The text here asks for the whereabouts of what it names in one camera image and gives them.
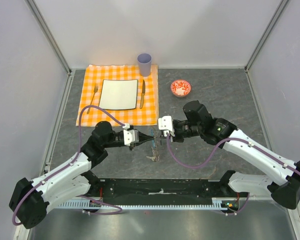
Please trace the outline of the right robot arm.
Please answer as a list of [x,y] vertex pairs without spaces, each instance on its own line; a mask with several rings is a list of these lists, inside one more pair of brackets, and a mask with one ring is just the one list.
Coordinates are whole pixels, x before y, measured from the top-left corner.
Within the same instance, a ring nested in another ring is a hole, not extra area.
[[194,169],[205,167],[218,148],[233,153],[252,164],[262,175],[227,171],[219,191],[225,197],[237,193],[254,193],[270,196],[276,203],[295,210],[300,202],[300,160],[285,158],[247,136],[236,125],[224,118],[212,117],[207,108],[197,100],[183,106],[186,120],[176,120],[170,115],[158,119],[158,128],[166,138],[167,148],[172,142],[199,136],[214,148],[208,158]]

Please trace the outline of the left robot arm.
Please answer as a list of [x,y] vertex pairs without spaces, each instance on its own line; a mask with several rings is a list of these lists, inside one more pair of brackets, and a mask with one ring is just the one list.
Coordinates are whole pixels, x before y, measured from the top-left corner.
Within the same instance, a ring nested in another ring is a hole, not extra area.
[[31,229],[58,205],[85,194],[96,196],[100,185],[91,170],[108,156],[107,149],[133,149],[153,139],[133,126],[116,132],[108,121],[99,122],[87,142],[66,162],[37,178],[24,177],[16,183],[8,204],[13,225]]

